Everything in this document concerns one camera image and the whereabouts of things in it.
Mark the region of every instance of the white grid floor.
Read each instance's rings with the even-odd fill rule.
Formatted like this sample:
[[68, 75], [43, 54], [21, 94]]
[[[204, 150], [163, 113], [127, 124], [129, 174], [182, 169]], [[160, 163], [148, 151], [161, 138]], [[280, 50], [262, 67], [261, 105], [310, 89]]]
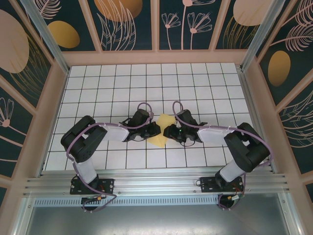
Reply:
[[[83, 116], [118, 123], [132, 117], [137, 105], [147, 101], [157, 120], [162, 113], [173, 114], [175, 100], [198, 123], [252, 125], [233, 63], [74, 66], [44, 170], [73, 169], [60, 140]], [[173, 140], [164, 149], [146, 141], [103, 141], [92, 156], [95, 169], [223, 166], [231, 160], [227, 147], [212, 143], [183, 147]]]

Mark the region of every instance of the yellow cloth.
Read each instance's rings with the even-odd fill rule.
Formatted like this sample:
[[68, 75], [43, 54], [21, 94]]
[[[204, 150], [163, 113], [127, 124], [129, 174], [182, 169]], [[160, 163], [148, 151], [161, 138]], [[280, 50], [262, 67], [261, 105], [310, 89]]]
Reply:
[[161, 128], [161, 134], [148, 139], [148, 142], [154, 144], [160, 148], [164, 148], [167, 142], [167, 138], [163, 136], [164, 129], [172, 124], [175, 124], [175, 117], [167, 114], [161, 114], [156, 121], [157, 125]]

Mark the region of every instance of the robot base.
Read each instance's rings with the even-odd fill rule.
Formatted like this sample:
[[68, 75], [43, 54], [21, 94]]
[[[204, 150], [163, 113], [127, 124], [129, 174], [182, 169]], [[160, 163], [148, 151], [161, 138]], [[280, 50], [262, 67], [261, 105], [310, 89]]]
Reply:
[[221, 188], [216, 183], [216, 177], [201, 177], [199, 186], [201, 187], [201, 192], [236, 192], [236, 188], [240, 191], [244, 190], [241, 177], [237, 177], [224, 188]]
[[[114, 179], [99, 179], [96, 190], [105, 193], [113, 193]], [[71, 195], [95, 195], [94, 191], [87, 188], [80, 179], [71, 180], [69, 193]]]

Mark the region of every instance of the ventilated metal strip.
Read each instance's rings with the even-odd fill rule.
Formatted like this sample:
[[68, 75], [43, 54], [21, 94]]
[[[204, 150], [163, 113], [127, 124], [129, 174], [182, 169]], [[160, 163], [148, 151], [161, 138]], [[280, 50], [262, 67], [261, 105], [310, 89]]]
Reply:
[[[81, 207], [81, 199], [79, 197], [36, 198], [34, 207]], [[103, 199], [86, 206], [101, 206], [107, 203], [108, 200]], [[117, 197], [109, 206], [208, 205], [217, 204], [217, 200], [217, 195]]]

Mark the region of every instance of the vertical metal pole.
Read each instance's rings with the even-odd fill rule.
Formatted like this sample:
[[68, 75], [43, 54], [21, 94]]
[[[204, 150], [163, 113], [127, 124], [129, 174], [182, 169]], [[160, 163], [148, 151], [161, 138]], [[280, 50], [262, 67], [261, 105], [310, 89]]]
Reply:
[[279, 12], [283, 8], [285, 0], [273, 0], [272, 4], [269, 7], [267, 14], [264, 17], [263, 22], [260, 24], [258, 31], [256, 32], [252, 42], [246, 52], [246, 55], [240, 65], [241, 71], [245, 72], [249, 65], [251, 64], [253, 58], [255, 57], [258, 49], [262, 45], [262, 42], [266, 38], [268, 32], [272, 28]]
[[56, 61], [60, 64], [61, 69], [68, 73], [68, 64], [66, 63], [65, 58], [62, 55], [62, 52], [59, 46], [56, 44], [53, 36], [51, 35], [45, 21], [41, 17], [36, 5], [31, 0], [21, 0], [23, 7], [25, 8], [26, 12], [28, 13], [29, 17], [33, 21], [35, 27], [41, 34], [42, 38], [44, 39], [46, 45], [50, 49], [51, 53], [53, 54]]

